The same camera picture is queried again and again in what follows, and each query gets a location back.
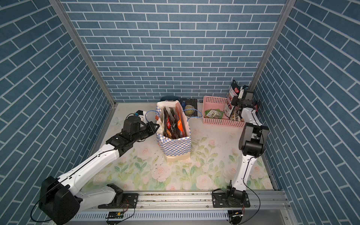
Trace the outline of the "black red condiment packet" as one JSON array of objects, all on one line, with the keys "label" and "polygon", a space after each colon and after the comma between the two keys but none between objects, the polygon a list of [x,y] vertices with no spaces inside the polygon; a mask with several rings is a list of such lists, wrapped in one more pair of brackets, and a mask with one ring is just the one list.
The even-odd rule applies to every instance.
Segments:
[{"label": "black red condiment packet", "polygon": [[170,139],[176,139],[177,135],[172,127],[173,123],[170,114],[165,107],[163,109],[163,113],[164,113],[164,125],[165,125],[164,136]]}]

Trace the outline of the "cream yellow condiment packet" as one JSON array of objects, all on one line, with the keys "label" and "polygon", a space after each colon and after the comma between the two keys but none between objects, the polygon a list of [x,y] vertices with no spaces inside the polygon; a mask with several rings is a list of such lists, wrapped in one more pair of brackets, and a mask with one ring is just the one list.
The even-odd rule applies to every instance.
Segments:
[{"label": "cream yellow condiment packet", "polygon": [[227,94],[226,103],[224,106],[224,114],[229,119],[231,118],[231,114],[233,112],[233,109],[235,107],[235,103],[238,99],[239,93],[241,88],[239,87],[238,83],[233,80],[231,83],[231,86],[229,88],[229,92]]}]

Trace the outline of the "blue checkered paper bag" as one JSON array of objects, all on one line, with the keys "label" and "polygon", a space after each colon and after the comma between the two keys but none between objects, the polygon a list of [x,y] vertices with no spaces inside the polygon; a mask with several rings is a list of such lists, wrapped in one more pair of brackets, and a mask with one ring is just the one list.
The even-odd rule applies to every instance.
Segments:
[{"label": "blue checkered paper bag", "polygon": [[[170,139],[164,136],[165,125],[164,125],[164,107],[168,110],[170,117],[171,112],[170,108],[174,108],[175,116],[176,109],[181,115],[182,125],[185,131],[186,136],[179,139]],[[160,146],[160,149],[165,154],[168,162],[175,162],[179,160],[187,160],[190,158],[191,154],[191,131],[188,123],[188,119],[182,109],[182,106],[179,101],[162,101],[157,103],[156,111],[159,114],[157,119],[157,124],[160,125],[160,128],[157,131],[157,143]]]}]

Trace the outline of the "dark maroon condiment packet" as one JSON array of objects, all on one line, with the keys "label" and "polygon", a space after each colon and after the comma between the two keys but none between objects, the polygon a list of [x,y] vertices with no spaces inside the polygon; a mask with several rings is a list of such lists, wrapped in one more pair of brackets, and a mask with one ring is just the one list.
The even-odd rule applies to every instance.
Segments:
[{"label": "dark maroon condiment packet", "polygon": [[180,131],[178,129],[178,125],[177,125],[178,120],[176,119],[174,108],[170,108],[170,112],[171,112],[171,120],[172,120],[171,127],[174,132],[174,138],[179,139],[181,137],[181,135],[180,135]]}]

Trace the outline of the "orange condiment packet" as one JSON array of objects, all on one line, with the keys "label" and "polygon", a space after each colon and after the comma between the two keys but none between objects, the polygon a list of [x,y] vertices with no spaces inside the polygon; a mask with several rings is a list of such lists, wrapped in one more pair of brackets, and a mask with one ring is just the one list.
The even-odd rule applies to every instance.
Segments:
[{"label": "orange condiment packet", "polygon": [[179,111],[176,109],[176,118],[177,118],[177,128],[179,130],[179,137],[183,138],[186,136],[183,125],[182,125],[182,118]]}]

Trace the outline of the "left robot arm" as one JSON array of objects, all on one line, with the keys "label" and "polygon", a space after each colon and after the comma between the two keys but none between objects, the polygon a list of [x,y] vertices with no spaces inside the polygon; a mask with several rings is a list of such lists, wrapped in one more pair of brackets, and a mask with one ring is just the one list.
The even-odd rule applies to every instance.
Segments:
[{"label": "left robot arm", "polygon": [[122,207],[123,189],[107,184],[88,193],[83,186],[107,165],[119,159],[134,143],[144,141],[156,134],[159,124],[144,122],[145,116],[130,115],[124,121],[120,133],[109,138],[97,152],[75,168],[57,178],[49,176],[41,184],[38,208],[57,225],[69,222],[77,213],[101,206]]}]

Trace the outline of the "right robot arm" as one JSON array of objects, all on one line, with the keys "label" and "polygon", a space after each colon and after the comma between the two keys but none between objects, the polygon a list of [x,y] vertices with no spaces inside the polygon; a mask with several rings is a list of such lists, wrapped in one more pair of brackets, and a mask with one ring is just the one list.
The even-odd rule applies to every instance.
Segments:
[{"label": "right robot arm", "polygon": [[239,140],[241,160],[237,173],[232,181],[232,187],[237,191],[247,190],[247,180],[256,160],[264,153],[269,128],[263,125],[257,117],[257,109],[253,106],[253,92],[241,90],[237,100],[240,117],[245,125]]}]

